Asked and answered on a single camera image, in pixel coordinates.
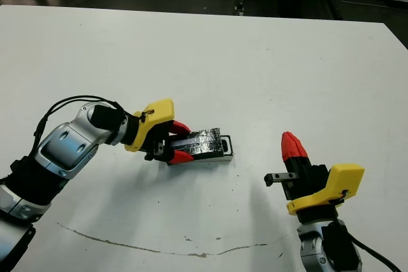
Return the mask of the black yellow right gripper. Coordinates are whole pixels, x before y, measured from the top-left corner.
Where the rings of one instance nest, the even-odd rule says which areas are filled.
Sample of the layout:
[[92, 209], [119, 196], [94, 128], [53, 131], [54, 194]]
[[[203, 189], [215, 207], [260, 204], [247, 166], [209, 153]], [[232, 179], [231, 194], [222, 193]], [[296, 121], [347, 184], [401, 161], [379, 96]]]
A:
[[268, 173], [266, 186], [282, 185], [287, 211], [300, 222], [333, 220], [337, 207], [356, 195], [365, 169], [357, 164], [311, 165], [301, 141], [290, 132], [281, 139], [282, 160], [287, 173]]

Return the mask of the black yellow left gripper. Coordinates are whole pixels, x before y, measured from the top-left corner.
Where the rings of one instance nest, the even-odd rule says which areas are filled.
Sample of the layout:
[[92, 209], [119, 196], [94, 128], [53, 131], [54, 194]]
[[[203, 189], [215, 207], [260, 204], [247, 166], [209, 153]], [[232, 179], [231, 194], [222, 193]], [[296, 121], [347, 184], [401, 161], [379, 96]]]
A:
[[[124, 147], [129, 152], [144, 152], [145, 160], [165, 161], [165, 141], [170, 136], [185, 136], [191, 130], [185, 124], [174, 120], [174, 103], [171, 99], [162, 99], [150, 103], [143, 111], [129, 116], [129, 126], [124, 136]], [[194, 157], [180, 150], [175, 150], [168, 165], [194, 161]]]

